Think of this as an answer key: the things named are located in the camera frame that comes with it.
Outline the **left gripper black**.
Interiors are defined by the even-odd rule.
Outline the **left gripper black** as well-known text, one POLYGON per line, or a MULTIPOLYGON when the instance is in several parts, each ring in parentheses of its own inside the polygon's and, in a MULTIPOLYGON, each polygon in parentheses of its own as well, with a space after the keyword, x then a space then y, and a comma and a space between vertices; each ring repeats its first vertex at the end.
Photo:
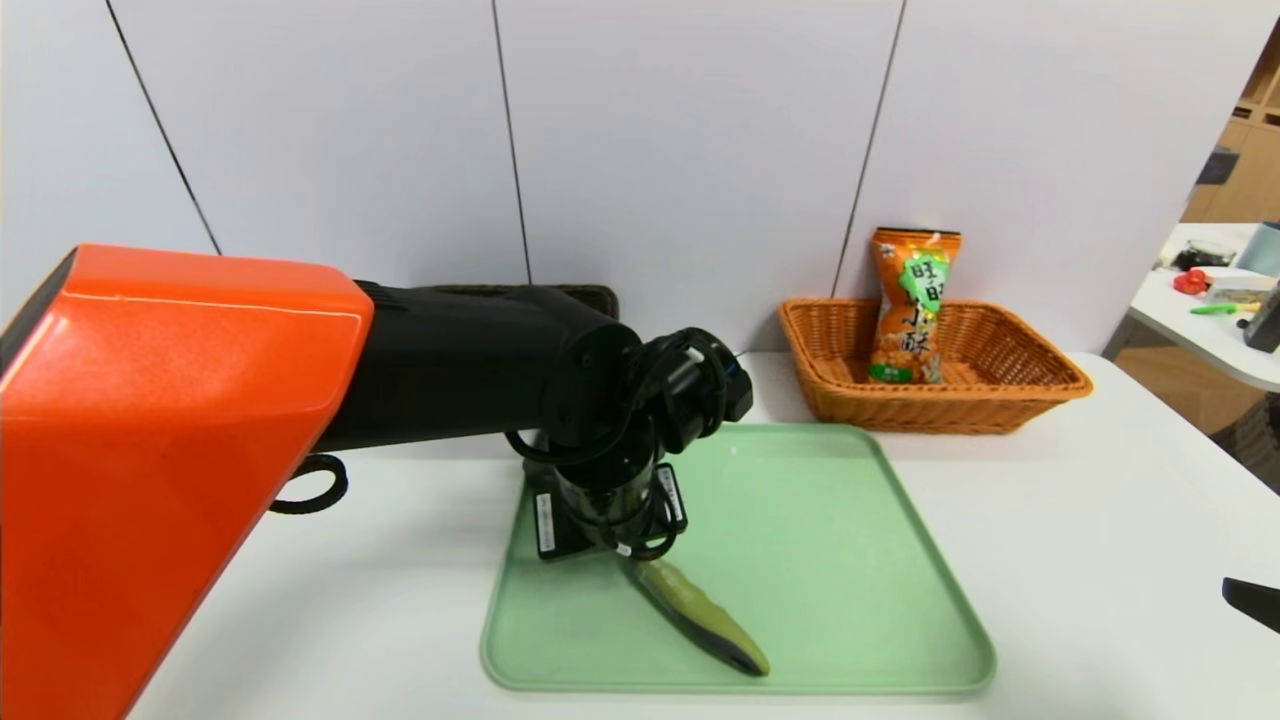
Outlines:
POLYGON ((598 457, 556 466, 524 461, 538 557, 554 561, 608 551, 650 562, 689 525, 675 469, 653 457, 598 457))

